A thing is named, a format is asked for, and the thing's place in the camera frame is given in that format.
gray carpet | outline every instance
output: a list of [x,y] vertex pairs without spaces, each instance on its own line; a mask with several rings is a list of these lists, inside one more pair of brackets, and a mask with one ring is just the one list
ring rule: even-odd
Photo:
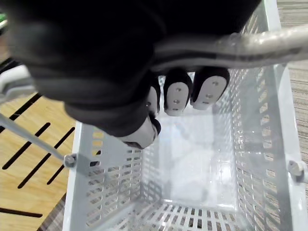
[[[308,0],[278,0],[283,27],[308,24]],[[296,123],[303,160],[308,164],[308,61],[289,64]],[[308,202],[308,185],[306,187]],[[64,198],[44,221],[39,231],[61,231]]]

white plastic basket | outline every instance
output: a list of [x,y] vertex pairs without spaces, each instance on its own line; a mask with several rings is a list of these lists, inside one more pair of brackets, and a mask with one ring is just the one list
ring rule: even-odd
[[[244,32],[276,29],[276,2],[265,0]],[[308,227],[304,185],[287,170],[301,156],[286,68],[231,70],[213,108],[158,120],[161,134],[142,152],[77,123],[64,231]]]

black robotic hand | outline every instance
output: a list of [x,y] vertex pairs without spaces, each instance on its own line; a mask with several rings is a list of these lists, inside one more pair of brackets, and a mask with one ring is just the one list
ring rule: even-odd
[[[37,90],[65,102],[74,119],[145,148],[157,137],[160,89],[150,67],[155,43],[180,34],[239,32],[260,0],[113,0],[78,3],[2,0],[13,58]],[[199,67],[166,70],[164,109],[178,116],[218,100],[229,73]]]

white fingertip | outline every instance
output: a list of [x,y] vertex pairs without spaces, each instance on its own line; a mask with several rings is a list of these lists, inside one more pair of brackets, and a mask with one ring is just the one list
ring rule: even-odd
[[124,137],[118,137],[122,142],[130,144],[138,144],[138,148],[143,149],[150,146],[156,137],[158,132],[156,127],[151,123],[149,117],[147,117],[142,126],[132,134]]
[[189,97],[189,89],[185,83],[177,82],[169,86],[167,90],[167,106],[165,112],[169,116],[180,116]]
[[219,100],[224,92],[227,81],[221,76],[212,76],[207,78],[200,89],[199,95],[195,102],[191,99],[191,105],[197,110],[206,110],[210,105]]
[[146,105],[149,112],[152,113],[155,117],[157,117],[159,114],[159,108],[157,102],[157,92],[154,87],[150,87]]

basket bottom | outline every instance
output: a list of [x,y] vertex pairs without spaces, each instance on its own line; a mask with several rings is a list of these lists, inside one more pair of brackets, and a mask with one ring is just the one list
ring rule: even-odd
[[226,135],[216,129],[216,116],[159,118],[159,139],[142,153],[144,198],[236,211],[235,161],[222,142]]

